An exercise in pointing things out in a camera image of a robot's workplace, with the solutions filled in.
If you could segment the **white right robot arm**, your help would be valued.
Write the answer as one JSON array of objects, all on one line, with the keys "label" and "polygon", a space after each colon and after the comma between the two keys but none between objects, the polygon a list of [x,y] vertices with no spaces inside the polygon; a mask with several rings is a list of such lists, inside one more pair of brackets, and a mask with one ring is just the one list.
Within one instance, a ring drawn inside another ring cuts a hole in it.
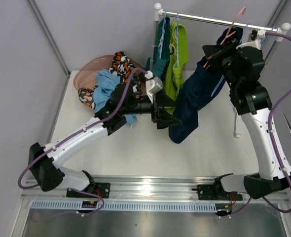
[{"label": "white right robot arm", "polygon": [[211,68],[224,75],[229,85],[230,101],[249,132],[258,163],[257,173],[216,178],[219,183],[213,186],[214,196],[224,199],[231,192],[240,192],[259,199],[290,187],[291,166],[269,116],[273,105],[258,81],[265,66],[260,47],[233,40],[202,48]]}]

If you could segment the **orange camouflage shorts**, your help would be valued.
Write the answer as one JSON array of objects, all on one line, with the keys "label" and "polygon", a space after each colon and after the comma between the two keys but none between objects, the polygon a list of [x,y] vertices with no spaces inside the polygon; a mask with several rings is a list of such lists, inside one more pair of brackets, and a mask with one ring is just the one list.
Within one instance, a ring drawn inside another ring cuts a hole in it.
[{"label": "orange camouflage shorts", "polygon": [[120,83],[128,81],[133,69],[140,65],[119,51],[103,55],[88,62],[76,74],[73,84],[81,103],[99,110]]}]

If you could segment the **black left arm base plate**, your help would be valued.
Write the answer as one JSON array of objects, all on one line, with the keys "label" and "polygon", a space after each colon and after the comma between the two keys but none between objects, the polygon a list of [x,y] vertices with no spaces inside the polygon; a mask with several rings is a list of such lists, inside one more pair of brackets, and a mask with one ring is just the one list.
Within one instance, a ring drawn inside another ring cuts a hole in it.
[{"label": "black left arm base plate", "polygon": [[110,187],[111,187],[110,183],[95,183],[95,185],[89,185],[86,189],[82,191],[82,192],[85,192],[86,194],[82,194],[72,189],[68,189],[66,193],[66,197],[68,198],[93,198],[91,194],[94,194],[102,198],[109,198]]}]

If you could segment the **light blue shorts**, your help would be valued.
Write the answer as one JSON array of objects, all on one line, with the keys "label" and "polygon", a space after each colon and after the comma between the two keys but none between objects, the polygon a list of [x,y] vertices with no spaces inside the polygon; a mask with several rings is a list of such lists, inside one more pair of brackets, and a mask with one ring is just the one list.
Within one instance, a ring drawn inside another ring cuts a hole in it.
[{"label": "light blue shorts", "polygon": [[95,104],[95,112],[102,109],[115,87],[120,84],[120,77],[112,75],[109,70],[103,69],[96,74],[97,87],[93,92],[93,100]]}]

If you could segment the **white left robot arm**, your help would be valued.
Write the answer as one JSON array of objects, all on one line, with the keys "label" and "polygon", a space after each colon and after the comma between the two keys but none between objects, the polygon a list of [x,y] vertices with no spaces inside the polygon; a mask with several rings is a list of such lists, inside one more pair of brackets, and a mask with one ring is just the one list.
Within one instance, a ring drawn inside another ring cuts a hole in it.
[{"label": "white left robot arm", "polygon": [[157,129],[180,125],[181,121],[165,111],[172,105],[162,89],[156,88],[152,98],[136,98],[131,89],[123,95],[125,84],[118,84],[103,108],[81,128],[61,141],[41,146],[35,143],[30,147],[29,170],[42,191],[55,188],[77,190],[83,197],[90,197],[95,191],[96,182],[85,170],[75,171],[64,167],[64,163],[86,146],[106,138],[126,124],[126,115],[150,114]]}]

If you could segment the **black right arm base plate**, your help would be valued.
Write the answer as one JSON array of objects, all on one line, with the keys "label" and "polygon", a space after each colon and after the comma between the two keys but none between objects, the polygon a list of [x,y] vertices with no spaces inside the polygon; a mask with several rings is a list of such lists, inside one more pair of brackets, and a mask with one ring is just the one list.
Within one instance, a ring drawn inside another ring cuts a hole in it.
[{"label": "black right arm base plate", "polygon": [[227,192],[220,185],[197,185],[195,188],[191,189],[195,191],[198,195],[199,200],[221,200],[221,201],[242,201],[243,196],[237,192]]}]

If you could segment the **pink wire hanger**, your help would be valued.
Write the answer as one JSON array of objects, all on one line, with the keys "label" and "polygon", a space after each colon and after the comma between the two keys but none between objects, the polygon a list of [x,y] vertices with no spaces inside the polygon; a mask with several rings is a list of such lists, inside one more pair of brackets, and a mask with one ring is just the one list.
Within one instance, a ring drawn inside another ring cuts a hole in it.
[{"label": "pink wire hanger", "polygon": [[239,43],[242,42],[242,36],[244,29],[240,27],[233,26],[235,21],[238,19],[240,15],[243,15],[246,11],[246,7],[243,7],[233,19],[233,23],[230,25],[229,28],[222,32],[222,35],[216,41],[216,45],[222,45],[225,43],[229,43],[232,40],[237,40]]}]

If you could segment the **blue wire hanger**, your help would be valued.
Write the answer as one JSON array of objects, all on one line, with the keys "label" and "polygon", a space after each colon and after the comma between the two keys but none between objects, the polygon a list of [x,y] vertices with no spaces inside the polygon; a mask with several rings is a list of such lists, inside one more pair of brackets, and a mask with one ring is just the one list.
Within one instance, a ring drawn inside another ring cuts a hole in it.
[{"label": "blue wire hanger", "polygon": [[268,35],[266,35],[267,33],[277,33],[279,28],[272,28],[271,30],[258,30],[257,32],[257,37],[260,40],[260,48],[262,48],[263,44],[265,43]]}]

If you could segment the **navy blue shorts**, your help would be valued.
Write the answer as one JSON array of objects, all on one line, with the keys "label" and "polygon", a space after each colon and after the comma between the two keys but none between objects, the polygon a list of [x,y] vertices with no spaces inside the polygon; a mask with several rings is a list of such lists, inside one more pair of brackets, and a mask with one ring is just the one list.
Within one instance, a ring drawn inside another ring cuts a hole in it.
[{"label": "navy blue shorts", "polygon": [[212,75],[208,70],[213,70],[207,64],[206,57],[196,63],[193,74],[182,85],[177,99],[177,106],[173,116],[180,119],[180,125],[169,127],[169,137],[172,142],[180,144],[199,126],[198,111],[209,104],[214,98],[209,95],[212,91]]}]

